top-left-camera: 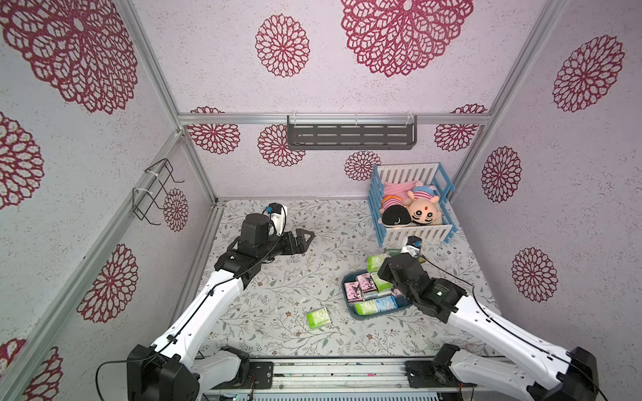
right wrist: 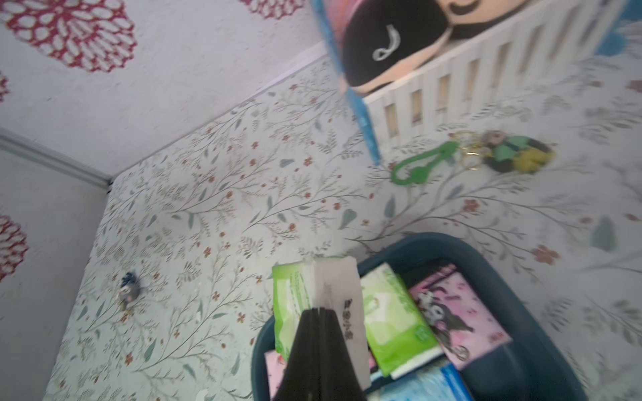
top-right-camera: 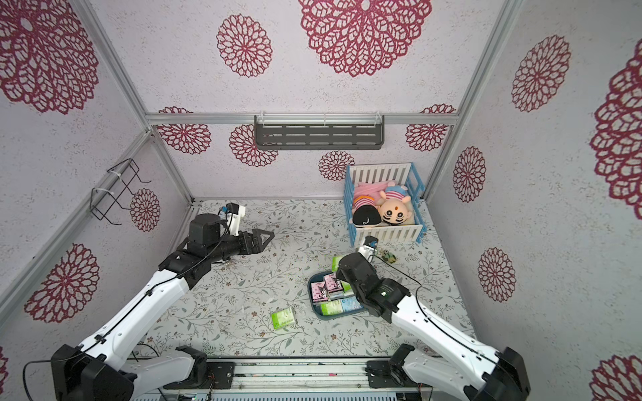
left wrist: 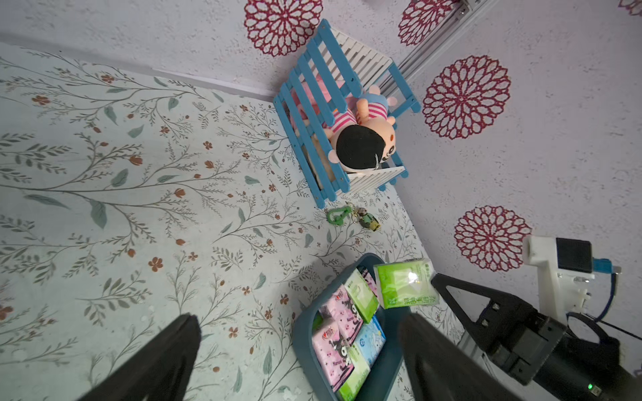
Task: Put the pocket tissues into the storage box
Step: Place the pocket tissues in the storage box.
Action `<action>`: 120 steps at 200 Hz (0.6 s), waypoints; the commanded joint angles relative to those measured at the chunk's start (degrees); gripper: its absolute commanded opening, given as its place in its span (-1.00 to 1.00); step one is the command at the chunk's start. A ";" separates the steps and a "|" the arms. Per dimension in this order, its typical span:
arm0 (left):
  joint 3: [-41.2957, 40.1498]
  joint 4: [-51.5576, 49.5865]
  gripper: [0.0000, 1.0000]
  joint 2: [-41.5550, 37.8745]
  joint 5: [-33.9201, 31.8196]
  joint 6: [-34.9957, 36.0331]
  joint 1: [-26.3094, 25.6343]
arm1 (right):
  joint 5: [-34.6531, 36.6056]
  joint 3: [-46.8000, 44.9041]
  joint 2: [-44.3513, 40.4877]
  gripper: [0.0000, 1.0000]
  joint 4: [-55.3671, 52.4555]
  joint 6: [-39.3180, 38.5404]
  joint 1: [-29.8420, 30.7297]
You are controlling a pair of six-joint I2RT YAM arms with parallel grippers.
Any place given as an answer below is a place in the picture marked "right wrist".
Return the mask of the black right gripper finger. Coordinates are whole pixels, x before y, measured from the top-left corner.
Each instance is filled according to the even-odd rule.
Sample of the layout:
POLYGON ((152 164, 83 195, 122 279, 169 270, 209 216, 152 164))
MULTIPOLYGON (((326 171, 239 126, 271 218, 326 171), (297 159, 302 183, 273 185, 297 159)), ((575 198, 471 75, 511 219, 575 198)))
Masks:
POLYGON ((339 319, 332 309, 304 311, 276 400, 365 400, 339 319))

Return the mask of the green tissue pack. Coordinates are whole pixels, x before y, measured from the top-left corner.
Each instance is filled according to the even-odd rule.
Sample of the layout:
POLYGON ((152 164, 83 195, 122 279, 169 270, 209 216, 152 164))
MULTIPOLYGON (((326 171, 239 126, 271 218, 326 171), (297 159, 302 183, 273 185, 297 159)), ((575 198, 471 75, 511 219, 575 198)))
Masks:
POLYGON ((383 263, 361 278, 369 348, 382 375, 399 379, 444 353, 401 278, 383 263))
POLYGON ((273 267, 276 352, 290 359, 304 311, 335 311, 361 389, 371 386, 364 324, 364 296, 354 257, 309 257, 273 267))

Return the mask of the blue tissue pack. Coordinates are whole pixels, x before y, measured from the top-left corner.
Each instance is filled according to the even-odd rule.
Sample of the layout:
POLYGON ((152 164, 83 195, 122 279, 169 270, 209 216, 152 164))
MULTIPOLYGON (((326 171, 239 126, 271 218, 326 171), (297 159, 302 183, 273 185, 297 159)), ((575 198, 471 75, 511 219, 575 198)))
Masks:
POLYGON ((367 400, 473 401, 459 372, 452 364, 427 367, 407 374, 366 396, 367 400))

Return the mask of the dark teal storage box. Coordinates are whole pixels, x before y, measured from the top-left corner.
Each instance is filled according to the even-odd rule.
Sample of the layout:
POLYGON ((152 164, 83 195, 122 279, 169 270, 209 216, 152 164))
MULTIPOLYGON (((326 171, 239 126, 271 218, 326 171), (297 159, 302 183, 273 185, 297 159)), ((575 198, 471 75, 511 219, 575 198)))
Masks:
MULTIPOLYGON (((359 262, 359 274, 388 263, 408 287, 457 266, 473 290, 511 336, 512 342, 469 364, 459 374, 473 400, 585 400, 563 355, 492 266, 474 248, 445 234, 412 235, 359 262)), ((366 394, 394 379, 376 379, 366 394)))

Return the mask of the pink kuromi pack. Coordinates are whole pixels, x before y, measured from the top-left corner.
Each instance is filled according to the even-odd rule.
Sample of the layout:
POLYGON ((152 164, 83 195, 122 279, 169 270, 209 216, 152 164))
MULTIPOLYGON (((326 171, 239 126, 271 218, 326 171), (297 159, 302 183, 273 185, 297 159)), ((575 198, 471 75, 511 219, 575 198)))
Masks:
POLYGON ((418 282, 410 294, 446 357, 459 371, 512 342, 454 264, 418 282))
POLYGON ((269 397, 274 399, 283 381, 287 361, 276 350, 270 350, 264 354, 267 369, 267 384, 269 385, 269 397))

